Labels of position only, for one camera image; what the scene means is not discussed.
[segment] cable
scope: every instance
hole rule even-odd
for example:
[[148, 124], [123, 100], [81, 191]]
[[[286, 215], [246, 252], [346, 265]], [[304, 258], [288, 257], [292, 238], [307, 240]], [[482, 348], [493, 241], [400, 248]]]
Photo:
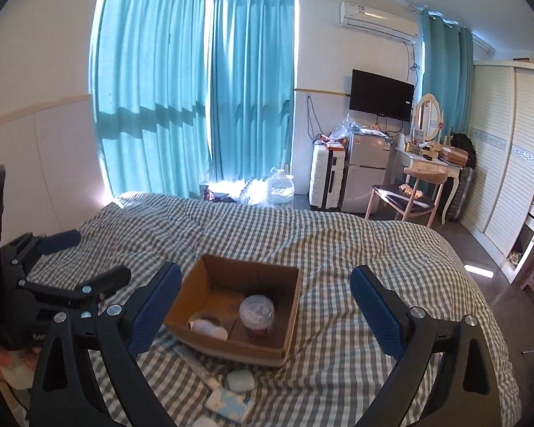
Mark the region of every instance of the cable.
[[10, 387], [10, 384], [6, 384], [8, 386], [8, 390], [10, 391], [10, 393], [12, 394], [12, 396], [14, 397], [14, 399], [17, 401], [18, 405], [20, 405], [22, 408], [26, 409], [26, 411], [29, 410], [29, 406], [26, 406], [24, 405], [20, 399], [16, 396], [16, 394], [14, 393], [14, 389], [12, 387]]
[[411, 67], [412, 67], [412, 66], [409, 65], [409, 63], [411, 62], [411, 58], [409, 57], [409, 47], [408, 47], [408, 44], [407, 44], [407, 43], [404, 43], [404, 45], [405, 45], [405, 49], [406, 49], [406, 51], [408, 52], [408, 78], [405, 80], [405, 82], [408, 83], [408, 82], [409, 82], [409, 73], [411, 72]]
[[419, 65], [417, 65], [415, 63], [415, 46], [412, 43], [411, 50], [413, 52], [413, 64], [410, 66], [409, 63], [411, 62], [411, 58], [409, 57], [409, 47], [408, 47], [407, 43], [404, 43], [404, 45], [405, 45], [406, 51], [408, 52], [408, 78], [407, 78], [407, 80], [405, 82], [409, 83], [409, 73], [410, 72], [415, 72], [415, 80], [416, 80], [416, 83], [417, 83], [417, 71], [418, 71], [418, 69], [421, 69], [421, 66], [419, 66]]
[[382, 130], [380, 128], [380, 124], [377, 121], [377, 117], [378, 117], [378, 114], [376, 114], [376, 127], [377, 127], [377, 129], [380, 130], [382, 133], [388, 135], [388, 136], [390, 136], [391, 134], [398, 135], [404, 129], [404, 125], [403, 125], [403, 122], [402, 122], [402, 127], [399, 130], [396, 130], [396, 131], [388, 130], [388, 118], [385, 117], [385, 119], [386, 119], [386, 131], [384, 131], [384, 130]]
[[[316, 120], [316, 124], [318, 125], [318, 130], [320, 131], [319, 134], [314, 134], [314, 127], [313, 127], [313, 120], [310, 117], [310, 110], [313, 110], [314, 119]], [[318, 117], [316, 116], [316, 112], [314, 110], [314, 104], [313, 99], [310, 96], [306, 97], [306, 131], [309, 134], [309, 138], [312, 140], [312, 142], [315, 142], [321, 135], [323, 135], [322, 128], [320, 127], [320, 122], [318, 121]]]

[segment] mini fridge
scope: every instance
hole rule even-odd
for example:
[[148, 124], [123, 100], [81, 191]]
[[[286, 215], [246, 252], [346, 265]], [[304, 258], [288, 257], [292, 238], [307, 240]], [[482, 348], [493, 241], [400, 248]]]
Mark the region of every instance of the mini fridge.
[[[362, 130], [350, 135], [346, 181], [340, 203], [342, 212], [364, 214], [370, 202], [372, 186], [383, 184], [388, 166], [391, 138], [374, 130]], [[376, 211], [379, 198], [375, 198], [371, 213]]]

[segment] blue gripper pad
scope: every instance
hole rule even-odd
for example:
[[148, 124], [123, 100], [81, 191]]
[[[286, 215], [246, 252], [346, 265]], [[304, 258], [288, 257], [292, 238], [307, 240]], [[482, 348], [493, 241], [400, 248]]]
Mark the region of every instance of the blue gripper pad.
[[128, 315], [131, 320], [127, 350], [134, 359], [139, 353], [148, 351], [152, 345], [166, 313], [180, 292], [181, 285], [180, 267], [175, 263], [166, 262], [147, 285], [135, 290], [127, 300], [125, 316]]
[[77, 229], [72, 229], [71, 231], [44, 237], [37, 244], [37, 251], [42, 255], [51, 255], [52, 253], [75, 247], [80, 242], [81, 233]]
[[356, 267], [352, 271], [350, 291], [382, 351], [399, 361], [405, 353], [402, 344], [402, 326], [362, 268], [367, 267]]

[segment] black bag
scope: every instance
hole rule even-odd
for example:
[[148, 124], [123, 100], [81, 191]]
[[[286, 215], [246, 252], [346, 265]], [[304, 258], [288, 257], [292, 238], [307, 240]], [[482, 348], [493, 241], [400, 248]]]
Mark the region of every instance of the black bag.
[[467, 166], [475, 168], [477, 166], [477, 154], [473, 142], [464, 133], [455, 133], [451, 139], [451, 146], [463, 149], [468, 152]]

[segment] television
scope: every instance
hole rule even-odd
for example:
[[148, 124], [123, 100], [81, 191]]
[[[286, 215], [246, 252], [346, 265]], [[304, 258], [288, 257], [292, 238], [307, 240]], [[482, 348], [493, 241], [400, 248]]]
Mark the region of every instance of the television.
[[412, 84], [354, 69], [349, 109], [410, 122], [413, 90]]

